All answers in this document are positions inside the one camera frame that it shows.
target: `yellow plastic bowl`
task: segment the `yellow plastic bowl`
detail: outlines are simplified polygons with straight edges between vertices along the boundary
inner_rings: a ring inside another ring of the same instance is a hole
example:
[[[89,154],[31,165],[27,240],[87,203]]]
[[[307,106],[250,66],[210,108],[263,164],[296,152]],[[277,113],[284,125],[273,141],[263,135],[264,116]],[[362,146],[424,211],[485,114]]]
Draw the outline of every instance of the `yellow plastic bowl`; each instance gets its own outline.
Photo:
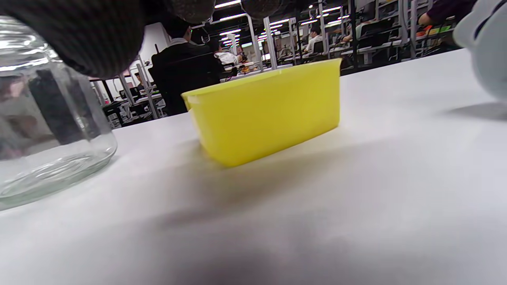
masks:
[[[254,161],[338,126],[340,63],[333,59],[182,94],[208,154],[225,166]]]

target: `seated person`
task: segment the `seated person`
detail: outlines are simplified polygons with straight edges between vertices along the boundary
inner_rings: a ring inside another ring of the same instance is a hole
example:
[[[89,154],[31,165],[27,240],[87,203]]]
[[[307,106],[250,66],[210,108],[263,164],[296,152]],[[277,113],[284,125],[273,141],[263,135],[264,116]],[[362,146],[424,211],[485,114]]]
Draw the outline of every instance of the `seated person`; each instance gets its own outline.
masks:
[[[369,21],[368,22],[363,22],[363,23],[361,23],[361,24],[359,24],[359,25],[357,25],[355,27],[355,36],[357,38],[361,37],[361,32],[363,30],[363,26],[365,26],[365,25],[367,25],[369,23],[370,23]],[[341,32],[341,29],[336,29],[333,32]],[[352,42],[352,26],[351,25],[348,25],[347,32],[348,32],[348,35],[344,35],[344,34],[340,35],[336,41],[338,43],[340,43],[340,44],[345,44],[345,43]]]
[[[239,65],[239,63],[243,61],[243,57],[241,55],[224,52],[222,45],[217,38],[211,38],[208,45],[211,51],[215,53],[215,57],[218,58],[222,64],[233,63],[234,65]]]
[[[305,53],[313,53],[313,47],[315,46],[315,43],[322,42],[323,38],[320,34],[321,34],[320,26],[313,25],[309,35],[312,38],[308,41]]]
[[[461,21],[472,11],[477,0],[438,0],[433,7],[419,18],[419,25],[429,26],[442,24],[445,19],[455,16]]]
[[[142,85],[141,76],[139,75],[139,72],[136,72],[134,74],[137,77],[137,80],[139,80],[139,85],[136,87],[138,92],[141,92],[141,90],[144,90],[144,86]]]
[[[152,56],[150,73],[164,98],[166,113],[173,116],[187,112],[182,93],[219,84],[224,67],[213,57],[209,46],[190,43],[189,23],[179,18],[167,18],[162,25],[171,36],[171,42]]]

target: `glass jar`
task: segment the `glass jar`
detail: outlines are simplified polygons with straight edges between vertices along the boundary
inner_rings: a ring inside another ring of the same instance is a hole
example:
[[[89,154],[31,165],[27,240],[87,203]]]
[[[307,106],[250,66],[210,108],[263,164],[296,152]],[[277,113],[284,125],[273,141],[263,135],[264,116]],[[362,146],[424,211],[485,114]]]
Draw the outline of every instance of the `glass jar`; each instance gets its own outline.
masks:
[[[29,27],[0,16],[0,210],[78,182],[116,148],[88,78]]]

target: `wall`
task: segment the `wall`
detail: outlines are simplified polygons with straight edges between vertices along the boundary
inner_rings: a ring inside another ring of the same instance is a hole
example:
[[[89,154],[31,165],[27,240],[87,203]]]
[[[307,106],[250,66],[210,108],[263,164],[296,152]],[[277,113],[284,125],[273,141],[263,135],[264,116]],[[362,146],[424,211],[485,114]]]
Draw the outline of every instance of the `wall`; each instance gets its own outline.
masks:
[[[139,55],[141,56],[143,62],[146,61],[151,62],[152,55],[157,53],[157,50],[155,49],[155,44],[157,44],[159,51],[162,51],[169,46],[169,41],[170,41],[169,35],[165,32],[165,29],[161,23],[155,23],[144,27],[144,40],[142,42],[141,50],[139,51]],[[139,63],[139,61],[134,61],[130,66],[132,75],[138,72],[136,66],[137,63]],[[150,81],[153,81],[153,78],[148,72],[148,68],[150,67],[151,67],[150,65],[146,67],[146,74],[148,75],[148,79]],[[132,83],[133,86],[139,85],[139,81],[135,77],[134,78],[127,77],[125,78],[125,81],[127,81],[127,83]],[[121,85],[120,80],[119,79],[107,80],[106,83],[113,97],[114,98],[120,97],[118,91],[123,90],[123,86]],[[107,98],[107,93],[105,89],[102,87],[102,82],[99,82],[99,86],[100,92],[102,93],[104,98]]]

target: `white table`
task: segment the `white table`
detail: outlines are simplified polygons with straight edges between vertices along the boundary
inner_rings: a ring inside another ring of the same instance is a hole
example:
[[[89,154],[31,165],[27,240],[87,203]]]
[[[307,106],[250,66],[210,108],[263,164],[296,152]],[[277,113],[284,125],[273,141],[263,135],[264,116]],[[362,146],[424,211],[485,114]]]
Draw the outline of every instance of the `white table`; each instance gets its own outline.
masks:
[[[341,91],[338,129],[232,169],[188,114],[115,130],[105,171],[0,212],[2,284],[505,285],[507,109],[467,52]]]
[[[162,94],[160,94],[160,93],[152,95],[152,99],[153,100],[154,99],[160,99],[160,98],[162,98]],[[148,97],[143,97],[143,98],[137,100],[134,105],[137,105],[137,104],[140,104],[140,103],[143,103],[143,102],[146,102],[146,101],[148,101]]]

